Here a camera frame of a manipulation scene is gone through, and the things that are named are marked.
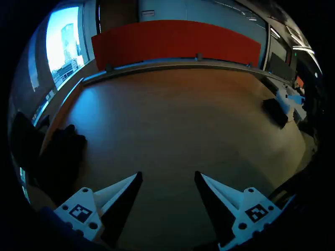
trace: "red partition panel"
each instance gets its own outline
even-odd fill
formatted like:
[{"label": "red partition panel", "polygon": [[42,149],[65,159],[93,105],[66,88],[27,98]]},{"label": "red partition panel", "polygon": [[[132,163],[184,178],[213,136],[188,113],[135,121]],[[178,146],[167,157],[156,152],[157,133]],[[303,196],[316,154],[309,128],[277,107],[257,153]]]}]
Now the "red partition panel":
[{"label": "red partition panel", "polygon": [[99,70],[143,60],[195,57],[258,65],[260,43],[222,27],[183,20],[132,23],[92,37]]}]

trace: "glass wall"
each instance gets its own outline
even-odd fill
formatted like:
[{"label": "glass wall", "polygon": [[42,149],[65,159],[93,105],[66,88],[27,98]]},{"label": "glass wall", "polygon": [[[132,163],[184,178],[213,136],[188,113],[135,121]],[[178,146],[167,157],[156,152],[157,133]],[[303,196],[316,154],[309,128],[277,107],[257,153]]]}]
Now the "glass wall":
[{"label": "glass wall", "polygon": [[79,7],[58,10],[49,19],[46,54],[57,89],[84,65],[78,35],[78,10]]}]

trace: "sky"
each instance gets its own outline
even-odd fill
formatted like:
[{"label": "sky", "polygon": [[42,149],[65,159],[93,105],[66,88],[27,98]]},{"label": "sky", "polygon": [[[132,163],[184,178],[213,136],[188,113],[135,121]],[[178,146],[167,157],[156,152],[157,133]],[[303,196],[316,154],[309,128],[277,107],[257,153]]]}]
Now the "sky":
[{"label": "sky", "polygon": [[78,7],[67,8],[53,12],[46,30],[46,55],[50,71],[57,70],[65,63],[61,29],[73,23],[74,36],[79,44],[78,36]]}]

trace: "city building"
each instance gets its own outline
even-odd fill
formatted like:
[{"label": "city building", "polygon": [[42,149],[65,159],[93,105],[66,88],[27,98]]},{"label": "city building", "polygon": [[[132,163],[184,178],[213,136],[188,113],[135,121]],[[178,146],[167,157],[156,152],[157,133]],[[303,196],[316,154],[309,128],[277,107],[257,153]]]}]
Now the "city building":
[{"label": "city building", "polygon": [[80,56],[81,55],[81,49],[80,49],[80,45],[77,43],[77,41],[76,41],[76,48],[77,48],[77,55]]},{"label": "city building", "polygon": [[55,85],[58,88],[71,74],[79,69],[77,59],[71,59],[64,64],[60,69],[51,72]]},{"label": "city building", "polygon": [[75,40],[73,23],[67,24],[62,30],[62,45],[65,63],[78,56],[77,42]]}]

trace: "sign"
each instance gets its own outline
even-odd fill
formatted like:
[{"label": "sign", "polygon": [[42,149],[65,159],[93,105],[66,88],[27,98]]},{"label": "sign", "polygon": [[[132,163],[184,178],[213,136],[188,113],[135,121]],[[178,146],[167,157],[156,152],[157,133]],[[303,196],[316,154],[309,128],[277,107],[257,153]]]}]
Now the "sign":
[{"label": "sign", "polygon": [[258,222],[261,218],[268,214],[261,204],[257,204],[256,206],[248,209],[245,213],[253,221],[253,223]]},{"label": "sign", "polygon": [[153,17],[155,15],[154,10],[144,10],[142,11],[142,17]]},{"label": "sign", "polygon": [[91,210],[88,210],[87,208],[77,204],[70,212],[69,214],[73,217],[79,220],[81,223],[84,223],[88,217],[92,214]]}]

